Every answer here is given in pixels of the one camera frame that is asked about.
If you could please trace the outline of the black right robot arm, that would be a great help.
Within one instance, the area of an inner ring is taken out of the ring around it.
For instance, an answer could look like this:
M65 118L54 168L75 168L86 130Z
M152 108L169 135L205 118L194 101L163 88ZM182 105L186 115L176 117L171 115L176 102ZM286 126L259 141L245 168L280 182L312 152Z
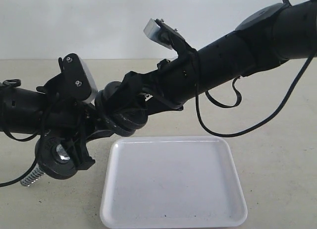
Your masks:
M196 95L236 77L313 55L317 45L317 3L310 0L265 7L200 50L161 20L150 20L144 31L151 40L174 49L178 58L162 60L156 70L146 74L126 74L107 100L112 114L177 110Z

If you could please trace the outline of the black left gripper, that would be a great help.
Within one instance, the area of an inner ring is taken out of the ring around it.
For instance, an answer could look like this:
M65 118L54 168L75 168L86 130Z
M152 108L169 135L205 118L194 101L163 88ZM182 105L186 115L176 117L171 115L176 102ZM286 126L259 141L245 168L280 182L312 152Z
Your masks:
M84 121L92 121L97 115L91 103L98 92L93 79L50 79L36 90L53 104L48 123L54 129L77 132ZM95 164L84 138L65 138L63 146L76 171L86 171Z

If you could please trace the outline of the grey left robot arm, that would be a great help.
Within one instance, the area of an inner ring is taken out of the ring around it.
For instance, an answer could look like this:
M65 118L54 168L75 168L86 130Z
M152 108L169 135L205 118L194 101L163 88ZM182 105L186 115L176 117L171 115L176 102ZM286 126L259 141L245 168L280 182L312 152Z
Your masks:
M0 86L0 129L9 138L13 133L30 134L29 140L40 136L31 169L39 166L47 174L66 178L94 165L84 139L95 87L48 81L30 91L20 85L13 79Z

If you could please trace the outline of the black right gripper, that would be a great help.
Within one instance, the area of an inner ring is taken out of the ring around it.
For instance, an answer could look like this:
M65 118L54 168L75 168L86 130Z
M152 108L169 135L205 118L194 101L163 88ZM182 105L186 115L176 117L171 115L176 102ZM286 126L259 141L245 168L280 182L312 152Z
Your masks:
M197 60L173 60L148 73L129 72L113 94L113 113L143 110L146 115L182 111L198 94L200 65ZM151 95L145 100L144 95Z

